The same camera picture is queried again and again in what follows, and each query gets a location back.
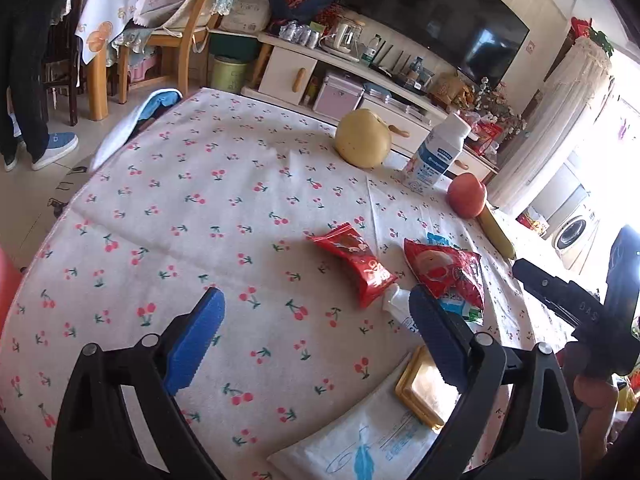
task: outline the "blue gripper pad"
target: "blue gripper pad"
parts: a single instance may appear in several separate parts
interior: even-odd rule
[[[225,319],[225,295],[210,288],[189,316],[187,326],[166,359],[164,387],[169,395],[191,384],[204,354]]]
[[[445,322],[446,312],[424,285],[412,288],[409,312],[442,378],[462,393],[467,383],[466,354]]]

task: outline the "washing machine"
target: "washing machine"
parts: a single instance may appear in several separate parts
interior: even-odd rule
[[[584,197],[577,206],[573,202],[571,207],[574,209],[569,214],[566,214],[566,211],[558,211],[560,214],[566,214],[566,217],[549,239],[564,267],[576,270],[575,267],[579,266],[588,254],[599,220],[590,196]]]

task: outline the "pink box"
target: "pink box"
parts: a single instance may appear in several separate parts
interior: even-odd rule
[[[358,107],[363,93],[360,83],[338,73],[327,72],[313,110],[339,121]]]
[[[151,56],[142,60],[136,66],[129,68],[129,79],[132,83],[137,83],[145,78],[146,71],[158,64],[158,53],[154,52]]]

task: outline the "person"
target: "person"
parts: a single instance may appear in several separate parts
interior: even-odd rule
[[[0,153],[5,171],[16,167],[22,140],[34,170],[41,170],[78,145],[78,137],[71,132],[49,134],[42,109],[42,57],[49,25],[52,18],[59,17],[64,1],[0,0]],[[7,112],[8,88],[22,138],[14,137],[14,124]]]
[[[618,389],[606,381],[578,375],[574,381],[574,395],[591,408],[580,430],[580,464],[582,477],[586,478],[607,452]]]

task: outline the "banana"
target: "banana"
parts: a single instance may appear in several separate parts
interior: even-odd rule
[[[511,241],[507,238],[507,235],[504,234],[504,231],[500,227],[500,224],[496,221],[494,214],[491,213],[491,210],[484,204],[484,208],[481,213],[477,216],[478,223],[484,231],[484,234],[489,238],[489,241],[492,245],[498,249],[498,252],[502,255],[505,260],[515,260],[516,258],[516,249],[513,247]]]

